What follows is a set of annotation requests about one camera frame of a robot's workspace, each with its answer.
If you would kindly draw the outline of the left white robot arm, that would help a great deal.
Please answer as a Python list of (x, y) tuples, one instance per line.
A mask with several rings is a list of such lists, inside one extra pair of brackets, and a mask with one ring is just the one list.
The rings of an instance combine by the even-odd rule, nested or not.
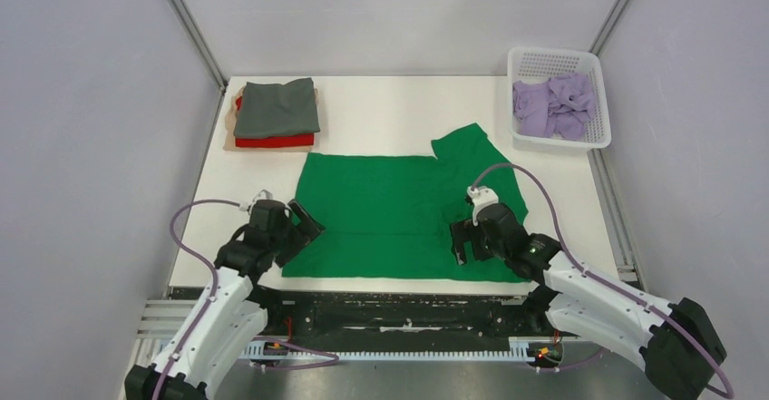
[(124, 380), (129, 399), (211, 399), (224, 376), (260, 333), (283, 327), (285, 310), (273, 288), (259, 285), (272, 267), (284, 267), (325, 228), (296, 200), (282, 202), (262, 191), (238, 208), (248, 221), (208, 260), (210, 279), (170, 342), (147, 366), (134, 365)]

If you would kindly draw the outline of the green t shirt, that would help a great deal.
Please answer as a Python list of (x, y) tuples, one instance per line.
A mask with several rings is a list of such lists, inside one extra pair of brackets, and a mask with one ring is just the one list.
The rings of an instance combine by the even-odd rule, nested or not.
[(476, 123), (431, 148), (427, 156), (309, 153), (296, 199), (325, 231), (283, 277), (521, 282), (499, 259), (459, 265), (452, 252), (451, 224), (472, 215), (467, 189), (506, 157)]

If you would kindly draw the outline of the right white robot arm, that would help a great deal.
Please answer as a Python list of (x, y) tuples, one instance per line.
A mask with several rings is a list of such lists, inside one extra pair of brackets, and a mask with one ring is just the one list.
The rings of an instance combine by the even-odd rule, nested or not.
[(602, 346), (637, 366), (671, 399), (697, 399), (726, 360), (708, 314), (694, 300), (672, 303), (570, 259), (556, 239), (527, 232), (503, 203), (454, 222), (450, 232), (459, 264), (469, 254), (499, 260), (536, 283), (523, 311), (530, 332), (546, 335), (555, 328)]

